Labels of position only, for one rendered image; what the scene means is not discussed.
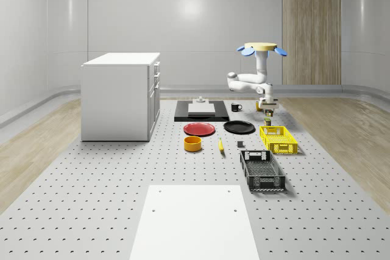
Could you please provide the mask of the yellow basket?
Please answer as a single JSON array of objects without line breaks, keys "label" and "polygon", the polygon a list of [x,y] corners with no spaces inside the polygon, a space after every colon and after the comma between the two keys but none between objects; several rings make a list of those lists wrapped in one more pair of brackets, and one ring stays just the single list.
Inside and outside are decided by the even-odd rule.
[{"label": "yellow basket", "polygon": [[284,126],[261,126],[260,137],[273,153],[297,153],[298,143]]}]

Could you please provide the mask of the white board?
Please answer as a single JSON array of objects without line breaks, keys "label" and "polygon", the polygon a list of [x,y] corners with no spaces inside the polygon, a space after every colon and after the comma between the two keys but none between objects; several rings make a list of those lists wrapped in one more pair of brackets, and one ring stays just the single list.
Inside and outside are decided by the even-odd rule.
[{"label": "white board", "polygon": [[240,186],[149,186],[130,260],[259,260]]}]

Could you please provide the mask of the white cabinet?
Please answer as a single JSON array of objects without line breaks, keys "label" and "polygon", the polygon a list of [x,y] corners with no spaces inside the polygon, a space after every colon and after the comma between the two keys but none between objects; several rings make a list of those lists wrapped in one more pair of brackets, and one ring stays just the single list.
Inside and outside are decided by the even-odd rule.
[{"label": "white cabinet", "polygon": [[160,113],[160,53],[107,53],[81,67],[81,138],[149,141]]}]

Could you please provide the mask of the black stove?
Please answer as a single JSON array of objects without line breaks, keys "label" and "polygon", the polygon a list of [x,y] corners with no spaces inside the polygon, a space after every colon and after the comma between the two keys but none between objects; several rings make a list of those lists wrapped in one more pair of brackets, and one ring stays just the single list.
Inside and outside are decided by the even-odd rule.
[{"label": "black stove", "polygon": [[188,114],[188,105],[191,104],[189,100],[178,100],[175,109],[175,122],[227,122],[229,115],[222,100],[211,100],[214,105],[216,114],[214,116],[190,116]]}]

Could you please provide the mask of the dark grey basket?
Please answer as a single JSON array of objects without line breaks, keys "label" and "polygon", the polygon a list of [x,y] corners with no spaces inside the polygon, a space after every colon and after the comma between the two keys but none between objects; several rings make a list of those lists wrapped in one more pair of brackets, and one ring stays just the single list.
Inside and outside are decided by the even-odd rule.
[{"label": "dark grey basket", "polygon": [[253,190],[284,190],[285,174],[269,150],[240,151],[248,187]]}]

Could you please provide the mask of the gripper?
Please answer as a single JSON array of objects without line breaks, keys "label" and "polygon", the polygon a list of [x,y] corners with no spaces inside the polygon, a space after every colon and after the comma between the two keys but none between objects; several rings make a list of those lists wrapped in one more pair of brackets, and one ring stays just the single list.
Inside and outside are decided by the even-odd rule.
[{"label": "gripper", "polygon": [[273,111],[279,107],[277,99],[266,99],[265,97],[259,98],[259,106],[263,109],[272,109]]}]

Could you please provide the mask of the red plate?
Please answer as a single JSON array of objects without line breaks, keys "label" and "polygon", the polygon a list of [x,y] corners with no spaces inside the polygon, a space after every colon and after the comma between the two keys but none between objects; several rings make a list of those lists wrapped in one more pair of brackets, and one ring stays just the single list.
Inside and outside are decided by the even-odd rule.
[{"label": "red plate", "polygon": [[210,136],[215,132],[215,127],[205,122],[193,122],[185,125],[183,131],[190,136]]}]

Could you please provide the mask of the black plate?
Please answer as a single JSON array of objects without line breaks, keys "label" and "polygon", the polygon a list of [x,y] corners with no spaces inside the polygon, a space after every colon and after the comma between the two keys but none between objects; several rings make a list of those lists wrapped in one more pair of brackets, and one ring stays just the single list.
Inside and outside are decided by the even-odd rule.
[{"label": "black plate", "polygon": [[246,121],[228,121],[224,124],[224,129],[230,133],[245,135],[255,132],[255,126]]}]

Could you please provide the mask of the yellow bowl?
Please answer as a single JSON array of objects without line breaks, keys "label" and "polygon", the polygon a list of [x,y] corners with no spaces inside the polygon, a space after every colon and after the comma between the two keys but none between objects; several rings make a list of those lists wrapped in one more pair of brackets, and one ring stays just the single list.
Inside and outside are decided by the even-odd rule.
[{"label": "yellow bowl", "polygon": [[187,136],[184,139],[184,149],[188,152],[197,152],[202,149],[202,139],[198,136]]}]

